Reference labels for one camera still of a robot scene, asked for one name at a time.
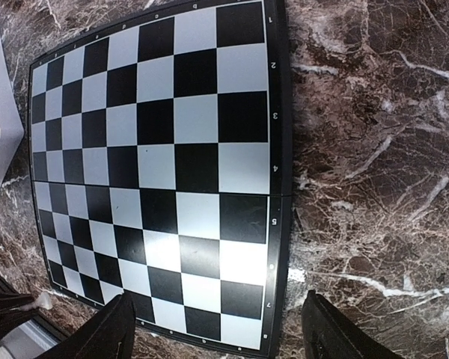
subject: marble table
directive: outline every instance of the marble table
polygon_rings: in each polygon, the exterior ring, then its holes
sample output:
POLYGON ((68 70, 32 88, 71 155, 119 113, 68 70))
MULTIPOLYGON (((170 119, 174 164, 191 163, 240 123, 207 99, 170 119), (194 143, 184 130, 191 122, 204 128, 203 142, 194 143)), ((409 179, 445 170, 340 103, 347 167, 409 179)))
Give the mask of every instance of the marble table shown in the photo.
MULTIPOLYGON (((163 2, 0 0, 22 119, 32 59, 163 2)), ((405 358, 449 358, 449 0, 287 0, 287 10, 295 187, 280 358, 304 358, 309 289, 405 358)), ((51 291, 27 141, 0 191, 0 272, 21 292, 50 291, 46 315, 70 332, 93 315, 51 291)), ((233 358, 140 328, 134 357, 233 358)))

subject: chess piece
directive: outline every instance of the chess piece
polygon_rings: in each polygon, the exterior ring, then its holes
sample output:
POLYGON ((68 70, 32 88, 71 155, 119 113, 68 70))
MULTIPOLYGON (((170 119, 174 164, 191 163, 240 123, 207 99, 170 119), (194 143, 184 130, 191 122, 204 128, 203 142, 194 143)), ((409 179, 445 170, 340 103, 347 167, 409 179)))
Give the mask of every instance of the chess piece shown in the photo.
POLYGON ((307 359, 402 359, 313 290, 308 292, 301 320, 307 359))

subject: chessboard border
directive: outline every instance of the chessboard border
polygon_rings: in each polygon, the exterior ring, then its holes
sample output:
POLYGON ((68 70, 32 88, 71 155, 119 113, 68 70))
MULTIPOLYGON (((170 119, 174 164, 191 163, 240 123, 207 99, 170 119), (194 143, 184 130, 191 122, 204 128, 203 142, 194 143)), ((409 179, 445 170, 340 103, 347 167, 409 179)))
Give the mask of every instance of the chessboard border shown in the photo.
MULTIPOLYGON (((28 143, 31 181, 34 180, 32 150, 31 150, 31 82, 33 69, 51 61, 53 58, 64 55, 72 51, 75 47, 84 46, 94 42, 99 38, 110 36, 122 30, 122 26, 127 27, 141 25, 155 19, 174 16, 186 11, 196 10, 194 5, 200 9, 206 7, 216 7, 220 5, 240 4, 244 2, 257 2, 257 0, 178 0, 172 3, 153 7, 149 10, 133 13, 120 19, 111 21, 105 25, 92 28, 65 41, 54 49, 45 52, 35 59, 29 68, 28 74, 28 143)), ((289 59, 289 46, 287 36, 287 15, 284 0, 262 0, 266 24, 266 45, 269 56, 269 128, 270 128, 270 162, 271 168, 277 168, 271 172, 269 198, 269 235, 268 235, 268 268, 269 273, 265 285, 265 298, 263 309, 263 331, 270 333, 270 337, 261 338, 260 350, 247 348, 237 348, 213 340, 202 340, 200 337, 193 337, 191 334, 172 333, 170 331, 143 322, 137 319, 137 325, 155 331, 158 334, 178 339, 185 343, 202 346, 206 349, 226 351, 238 355, 249 355, 258 358, 273 358, 277 355, 278 344, 281 334, 281 319, 284 309, 284 298, 287 285, 287 270, 289 258, 289 239, 291 226, 291 190, 292 190, 292 166, 293 166, 293 145, 292 145, 292 98, 293 90, 291 83, 291 69, 289 59)), ((39 224, 38 208, 35 193, 32 190, 34 201, 34 211, 37 223, 39 224)), ((56 284, 51 276, 43 244, 43 234, 38 226, 40 244, 42 247, 43 260, 49 276, 52 288, 70 296, 75 297, 82 303, 100 309, 104 307, 87 298, 80 297, 76 293, 56 284)))

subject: black square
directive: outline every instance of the black square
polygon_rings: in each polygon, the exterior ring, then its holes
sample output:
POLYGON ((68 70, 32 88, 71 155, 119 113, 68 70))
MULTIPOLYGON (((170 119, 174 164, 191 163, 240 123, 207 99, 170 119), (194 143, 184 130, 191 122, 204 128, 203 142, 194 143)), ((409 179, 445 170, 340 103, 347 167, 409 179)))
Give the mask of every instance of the black square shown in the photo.
POLYGON ((55 233, 55 223, 53 222, 53 214, 48 211, 38 210, 42 234, 50 238, 57 238, 55 233))
POLYGON ((118 258, 134 263, 147 264, 142 230, 114 226, 114 238, 117 244, 118 258))
POLYGON ((151 296, 164 301, 183 304, 181 274, 175 271, 148 267, 151 296))
POLYGON ((154 323, 155 313, 153 312, 153 302, 151 301, 151 297, 131 292, 129 290, 125 290, 125 292, 128 292, 132 296, 136 309, 136 317, 138 319, 154 323))
POLYGON ((100 281, 95 278, 88 277, 82 273, 80 273, 80 279, 82 279, 83 293, 85 294, 85 297, 91 299, 92 301, 105 304, 100 281))
POLYGON ((98 278, 106 283, 114 286, 122 287, 120 267, 118 259, 95 253, 95 261, 97 262, 98 278))
POLYGON ((138 144, 172 144, 174 142, 173 99, 137 104, 138 144))
POLYGON ((181 272, 219 279, 219 241, 180 236, 181 272))
POLYGON ((64 57, 50 62, 46 69, 46 90, 57 88, 63 84, 64 57))
POLYGON ((145 230, 178 234, 176 192, 140 189, 141 219, 145 230))
POLYGON ((68 243, 57 241, 58 251, 60 252, 61 264, 65 267, 78 271, 78 265, 76 264, 75 248, 68 243))
POLYGON ((62 91, 61 116, 82 112, 82 80, 64 85, 62 91))
POLYGON ((266 92, 218 95, 219 142, 267 142, 266 92))
POLYGON ((85 183, 82 150, 64 150, 63 168, 66 183, 75 183, 79 185, 85 183))
POLYGON ((67 192, 65 185, 61 183, 50 183, 50 200, 52 201, 52 211, 68 215, 67 192))
POLYGON ((218 193, 218 144, 174 146, 177 191, 218 193))
POLYGON ((61 118, 45 122, 46 150, 61 150, 61 118))
POLYGON ((173 55, 174 18, 140 27, 138 62, 173 55))
POLYGON ((227 241, 266 243, 265 196, 220 194, 220 238, 227 241))
POLYGON ((83 148, 106 147, 106 110, 82 114, 83 148))
POLYGON ((113 223, 110 188, 87 185, 88 217, 92 221, 113 223))
POLYGON ((222 339, 219 313, 185 307, 185 319, 187 333, 213 340, 222 339))
POLYGON ((39 123, 45 120, 45 96, 46 93, 31 98, 31 123, 39 123))
POLYGON ((138 188, 137 146, 109 147, 107 150, 110 186, 138 188))
POLYGON ((108 71, 106 106, 120 106, 136 102, 136 64, 108 71))
POLYGON ((174 96, 217 93, 216 49, 174 56, 174 96))
POLYGON ((106 71, 108 66, 109 39, 97 41, 85 47, 83 77, 106 71))
POLYGON ((261 319, 263 287, 222 280, 222 313, 261 319))
POLYGON ((90 222, 87 219, 70 217, 73 244, 77 247, 93 250, 90 222))
POLYGON ((50 266, 50 272, 52 273, 52 279, 60 286, 67 288, 67 281, 65 280, 65 273, 63 273, 63 267, 52 260, 48 261, 50 266))
POLYGON ((46 152, 37 152, 33 154, 33 175, 35 181, 48 181, 46 152))
POLYGON ((218 47, 263 43, 263 9, 260 2, 216 9, 218 47))

